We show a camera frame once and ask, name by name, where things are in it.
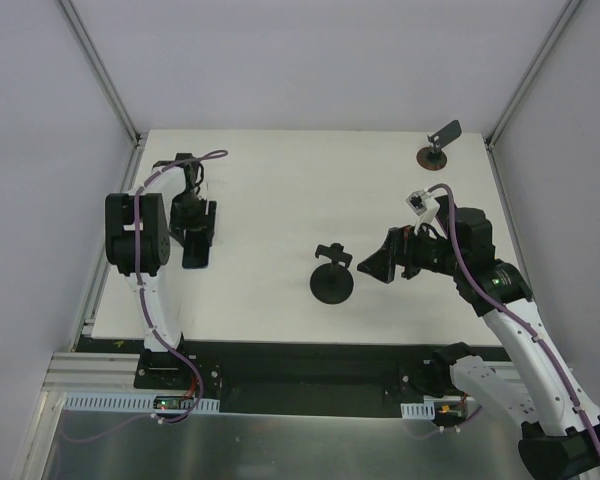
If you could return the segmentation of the black round-base phone stand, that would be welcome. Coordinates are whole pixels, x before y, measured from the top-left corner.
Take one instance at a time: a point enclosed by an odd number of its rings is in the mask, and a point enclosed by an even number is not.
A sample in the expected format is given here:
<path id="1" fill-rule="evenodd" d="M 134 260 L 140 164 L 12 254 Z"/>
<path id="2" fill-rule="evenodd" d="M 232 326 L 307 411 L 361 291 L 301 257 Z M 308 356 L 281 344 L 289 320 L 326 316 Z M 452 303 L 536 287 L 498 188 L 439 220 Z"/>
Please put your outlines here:
<path id="1" fill-rule="evenodd" d="M 349 271 L 353 256 L 339 243 L 319 244 L 314 254 L 316 259 L 325 257 L 327 263 L 318 266 L 309 280 L 312 295 L 320 302 L 337 305 L 346 301 L 354 290 L 354 279 Z"/>

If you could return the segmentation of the brown-base phone stand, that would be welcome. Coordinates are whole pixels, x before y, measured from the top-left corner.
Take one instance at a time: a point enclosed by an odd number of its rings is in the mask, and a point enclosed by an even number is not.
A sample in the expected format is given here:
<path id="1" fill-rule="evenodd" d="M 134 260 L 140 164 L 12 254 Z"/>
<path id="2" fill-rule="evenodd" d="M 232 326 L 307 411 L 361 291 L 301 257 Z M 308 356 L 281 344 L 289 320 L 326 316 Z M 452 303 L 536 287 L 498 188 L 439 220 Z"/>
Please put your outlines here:
<path id="1" fill-rule="evenodd" d="M 447 164 L 447 156 L 443 149 L 457 140 L 462 134 L 460 122 L 455 119 L 432 135 L 427 137 L 429 145 L 421 148 L 416 154 L 417 163 L 429 171 L 438 171 Z"/>

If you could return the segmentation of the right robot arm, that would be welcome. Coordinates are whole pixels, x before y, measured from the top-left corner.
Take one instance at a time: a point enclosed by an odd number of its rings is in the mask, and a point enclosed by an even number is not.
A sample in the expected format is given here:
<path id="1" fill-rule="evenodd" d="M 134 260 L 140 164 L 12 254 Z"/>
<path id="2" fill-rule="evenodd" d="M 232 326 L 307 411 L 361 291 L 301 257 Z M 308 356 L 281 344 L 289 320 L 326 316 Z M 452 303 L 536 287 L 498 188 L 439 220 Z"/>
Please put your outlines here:
<path id="1" fill-rule="evenodd" d="M 398 267 L 404 279 L 423 270 L 451 277 L 499 339 L 527 393 L 520 395 L 463 342 L 436 350 L 411 375 L 412 387 L 437 398 L 459 391 L 508 421 L 535 479 L 571 479 L 600 468 L 600 409 L 561 359 L 519 270 L 497 259 L 491 222 L 475 208 L 447 209 L 436 218 L 442 233 L 429 223 L 389 229 L 358 271 L 385 284 Z"/>

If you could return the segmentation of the blue smartphone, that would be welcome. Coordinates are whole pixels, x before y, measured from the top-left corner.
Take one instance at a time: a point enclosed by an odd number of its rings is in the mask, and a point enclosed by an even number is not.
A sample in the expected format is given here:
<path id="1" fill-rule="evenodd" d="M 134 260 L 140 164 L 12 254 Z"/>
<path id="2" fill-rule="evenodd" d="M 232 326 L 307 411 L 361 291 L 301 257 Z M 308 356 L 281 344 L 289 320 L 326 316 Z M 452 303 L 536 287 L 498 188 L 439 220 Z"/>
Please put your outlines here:
<path id="1" fill-rule="evenodd" d="M 185 270 L 196 270 L 196 269 L 205 269 L 208 267 L 207 261 L 182 261 L 182 268 Z"/>

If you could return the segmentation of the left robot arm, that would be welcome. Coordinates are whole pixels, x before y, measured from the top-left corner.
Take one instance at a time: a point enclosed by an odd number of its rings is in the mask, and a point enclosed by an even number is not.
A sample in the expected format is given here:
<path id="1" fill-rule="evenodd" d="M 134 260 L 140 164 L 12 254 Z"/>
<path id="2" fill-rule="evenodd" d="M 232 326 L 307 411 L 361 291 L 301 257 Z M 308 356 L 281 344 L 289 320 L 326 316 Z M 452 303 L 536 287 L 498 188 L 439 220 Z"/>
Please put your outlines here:
<path id="1" fill-rule="evenodd" d="M 171 246 L 182 248 L 184 269 L 209 265 L 218 205 L 203 193 L 205 163 L 227 155 L 226 150 L 178 153 L 156 162 L 139 186 L 105 199 L 106 257 L 128 282 L 143 328 L 139 368 L 156 370 L 171 389 L 184 387 L 192 369 L 168 298 Z"/>

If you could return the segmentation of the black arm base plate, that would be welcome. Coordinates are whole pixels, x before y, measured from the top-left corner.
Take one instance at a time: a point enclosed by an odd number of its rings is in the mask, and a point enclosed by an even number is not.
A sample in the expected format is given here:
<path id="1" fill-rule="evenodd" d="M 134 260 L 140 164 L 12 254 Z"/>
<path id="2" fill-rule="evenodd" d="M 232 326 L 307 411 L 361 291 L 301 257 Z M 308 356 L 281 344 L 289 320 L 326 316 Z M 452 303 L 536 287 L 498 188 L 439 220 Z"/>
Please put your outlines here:
<path id="1" fill-rule="evenodd" d="M 217 400 L 223 413 L 396 418 L 403 404 L 457 397 L 439 363 L 449 353 L 506 362 L 501 347 L 347 345 L 187 340 L 150 353 L 139 340 L 82 338 L 80 353 L 132 354 L 133 386 L 183 401 Z"/>

